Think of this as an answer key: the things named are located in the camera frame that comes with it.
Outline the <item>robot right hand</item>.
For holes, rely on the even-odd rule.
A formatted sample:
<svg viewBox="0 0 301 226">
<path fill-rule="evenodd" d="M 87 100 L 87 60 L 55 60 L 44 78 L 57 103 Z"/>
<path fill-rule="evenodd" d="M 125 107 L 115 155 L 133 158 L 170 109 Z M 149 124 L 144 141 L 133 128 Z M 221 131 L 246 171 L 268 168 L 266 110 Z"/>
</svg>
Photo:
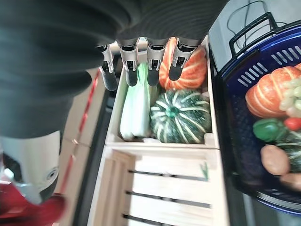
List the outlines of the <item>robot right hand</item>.
<svg viewBox="0 0 301 226">
<path fill-rule="evenodd" d="M 63 131 L 100 46 L 145 37 L 197 46 L 224 0 L 3 0 L 0 3 L 0 144 L 15 188 L 32 204 L 54 192 Z"/>
</svg>

